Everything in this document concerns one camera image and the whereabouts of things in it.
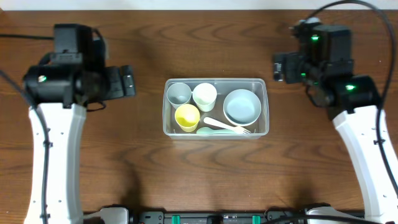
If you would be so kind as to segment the yellow plastic cup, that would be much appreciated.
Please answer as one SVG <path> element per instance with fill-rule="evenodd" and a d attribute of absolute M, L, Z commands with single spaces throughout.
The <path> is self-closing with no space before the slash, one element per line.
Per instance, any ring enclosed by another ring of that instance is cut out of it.
<path fill-rule="evenodd" d="M 184 104 L 176 109 L 175 120 L 183 131 L 190 133 L 199 124 L 200 112 L 196 106 Z"/>

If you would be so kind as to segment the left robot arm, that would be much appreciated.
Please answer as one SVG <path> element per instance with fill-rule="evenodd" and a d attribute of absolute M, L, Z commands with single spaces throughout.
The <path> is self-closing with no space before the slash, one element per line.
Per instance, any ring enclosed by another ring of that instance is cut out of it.
<path fill-rule="evenodd" d="M 36 65 L 24 77 L 34 98 L 32 191 L 25 223 L 129 223 L 124 207 L 85 215 L 80 202 L 80 141 L 87 104 L 134 96 L 128 65 L 84 70 L 78 65 Z"/>

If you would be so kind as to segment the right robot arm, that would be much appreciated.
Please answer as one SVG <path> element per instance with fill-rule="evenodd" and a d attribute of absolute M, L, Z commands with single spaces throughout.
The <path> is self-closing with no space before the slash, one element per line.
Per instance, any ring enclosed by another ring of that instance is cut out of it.
<path fill-rule="evenodd" d="M 365 220 L 397 223 L 397 156 L 372 78 L 355 75 L 348 54 L 280 53 L 273 64 L 276 80 L 303 83 L 311 103 L 326 109 L 354 166 Z"/>

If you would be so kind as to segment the light green plastic spoon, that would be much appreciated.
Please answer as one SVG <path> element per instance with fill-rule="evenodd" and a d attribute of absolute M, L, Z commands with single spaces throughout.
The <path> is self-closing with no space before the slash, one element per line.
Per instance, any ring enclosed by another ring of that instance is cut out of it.
<path fill-rule="evenodd" d="M 236 134 L 236 132 L 229 129 L 211 129 L 209 127 L 202 127 L 197 130 L 197 134 L 206 134 L 206 135 L 214 135 L 214 134 L 227 134 L 232 135 Z"/>

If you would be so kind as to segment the white plastic bowl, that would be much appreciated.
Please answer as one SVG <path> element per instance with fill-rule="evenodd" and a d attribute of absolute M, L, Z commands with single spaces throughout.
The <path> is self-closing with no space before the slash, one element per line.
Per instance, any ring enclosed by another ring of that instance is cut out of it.
<path fill-rule="evenodd" d="M 262 110 L 252 107 L 223 108 L 225 118 L 236 126 L 249 126 L 260 117 Z"/>

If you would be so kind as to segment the white plastic cup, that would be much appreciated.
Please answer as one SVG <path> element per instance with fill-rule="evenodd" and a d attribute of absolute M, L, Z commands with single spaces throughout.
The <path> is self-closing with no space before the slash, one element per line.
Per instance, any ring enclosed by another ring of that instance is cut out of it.
<path fill-rule="evenodd" d="M 193 90 L 193 100 L 203 112 L 211 111 L 217 97 L 216 88 L 210 83 L 201 83 Z"/>

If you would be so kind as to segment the grey plastic bowl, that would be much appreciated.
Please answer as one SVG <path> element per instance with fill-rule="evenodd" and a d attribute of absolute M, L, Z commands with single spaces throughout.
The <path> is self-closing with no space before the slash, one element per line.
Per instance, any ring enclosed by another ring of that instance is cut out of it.
<path fill-rule="evenodd" d="M 262 110 L 262 104 L 257 95 L 249 90 L 237 89 L 229 93 L 223 102 L 223 108 L 252 107 Z"/>

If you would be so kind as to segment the white plastic fork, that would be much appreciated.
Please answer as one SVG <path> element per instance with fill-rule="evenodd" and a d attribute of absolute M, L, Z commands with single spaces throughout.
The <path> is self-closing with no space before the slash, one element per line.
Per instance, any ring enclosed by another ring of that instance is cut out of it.
<path fill-rule="evenodd" d="M 241 126 L 230 126 L 228 124 L 224 124 L 221 121 L 215 120 L 213 118 L 210 117 L 205 117 L 203 119 L 203 122 L 212 126 L 217 126 L 219 128 L 224 128 L 224 129 L 228 129 L 231 131 L 234 131 L 237 134 L 250 134 L 251 132 L 249 130 L 247 130 L 244 127 Z"/>

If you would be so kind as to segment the grey plastic cup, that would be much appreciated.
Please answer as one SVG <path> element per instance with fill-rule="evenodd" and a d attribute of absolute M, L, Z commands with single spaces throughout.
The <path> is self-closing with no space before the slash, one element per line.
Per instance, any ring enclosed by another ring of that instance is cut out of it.
<path fill-rule="evenodd" d="M 188 104 L 191 97 L 191 88 L 185 83 L 174 83 L 167 90 L 167 99 L 175 109 Z"/>

